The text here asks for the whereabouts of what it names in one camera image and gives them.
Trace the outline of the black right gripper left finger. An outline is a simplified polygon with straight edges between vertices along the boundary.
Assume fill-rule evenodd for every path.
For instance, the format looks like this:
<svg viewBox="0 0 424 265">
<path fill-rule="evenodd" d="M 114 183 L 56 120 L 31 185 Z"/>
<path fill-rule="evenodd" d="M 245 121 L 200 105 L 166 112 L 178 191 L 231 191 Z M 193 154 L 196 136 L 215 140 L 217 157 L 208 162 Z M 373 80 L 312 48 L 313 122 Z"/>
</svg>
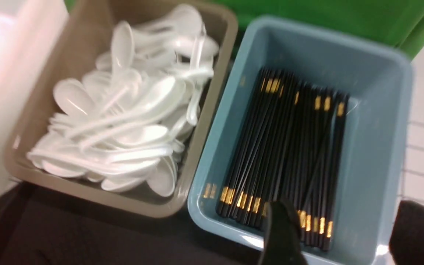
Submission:
<svg viewBox="0 0 424 265">
<path fill-rule="evenodd" d="M 269 201 L 264 223 L 264 249 L 259 265 L 306 265 L 301 250 L 301 224 L 290 200 Z"/>
</svg>

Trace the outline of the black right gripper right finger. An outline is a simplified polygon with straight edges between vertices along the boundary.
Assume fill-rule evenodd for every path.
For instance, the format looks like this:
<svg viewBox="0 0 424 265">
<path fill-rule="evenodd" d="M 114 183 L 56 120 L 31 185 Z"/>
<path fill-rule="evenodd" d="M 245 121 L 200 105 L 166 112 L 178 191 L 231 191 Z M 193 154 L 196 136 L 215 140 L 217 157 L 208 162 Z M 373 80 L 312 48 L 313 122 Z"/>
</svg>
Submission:
<svg viewBox="0 0 424 265">
<path fill-rule="evenodd" d="M 424 265 L 424 206 L 412 200 L 399 203 L 389 250 L 396 265 Z"/>
</svg>

